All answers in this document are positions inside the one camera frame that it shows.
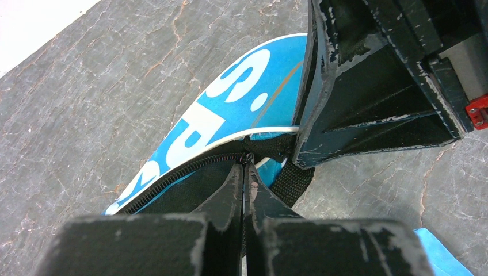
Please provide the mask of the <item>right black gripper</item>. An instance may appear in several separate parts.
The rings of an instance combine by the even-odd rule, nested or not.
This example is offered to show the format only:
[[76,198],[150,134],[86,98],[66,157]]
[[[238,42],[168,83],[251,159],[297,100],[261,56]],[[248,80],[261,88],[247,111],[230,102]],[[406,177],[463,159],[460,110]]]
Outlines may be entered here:
[[486,1],[310,1],[293,162],[487,128]]

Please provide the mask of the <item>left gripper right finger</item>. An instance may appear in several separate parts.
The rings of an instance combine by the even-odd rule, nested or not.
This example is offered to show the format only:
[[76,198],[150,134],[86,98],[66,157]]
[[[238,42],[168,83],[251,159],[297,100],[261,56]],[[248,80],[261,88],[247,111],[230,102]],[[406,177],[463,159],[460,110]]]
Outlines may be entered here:
[[248,275],[432,275],[419,238],[389,219],[306,219],[243,170]]

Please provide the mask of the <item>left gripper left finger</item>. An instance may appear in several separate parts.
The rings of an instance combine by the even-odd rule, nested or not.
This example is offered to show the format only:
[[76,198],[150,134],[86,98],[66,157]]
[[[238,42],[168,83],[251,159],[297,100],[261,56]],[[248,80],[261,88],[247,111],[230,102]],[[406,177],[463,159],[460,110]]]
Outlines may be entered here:
[[244,167],[190,213],[82,216],[55,236],[37,275],[240,275]]

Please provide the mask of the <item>blue sport racket bag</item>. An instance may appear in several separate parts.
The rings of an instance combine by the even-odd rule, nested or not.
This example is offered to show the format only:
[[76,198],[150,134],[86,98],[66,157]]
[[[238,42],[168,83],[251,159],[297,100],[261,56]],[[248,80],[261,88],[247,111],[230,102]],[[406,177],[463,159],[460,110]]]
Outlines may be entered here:
[[294,134],[307,35],[264,42],[227,67],[187,108],[149,160],[106,210],[113,215],[177,166],[231,141]]

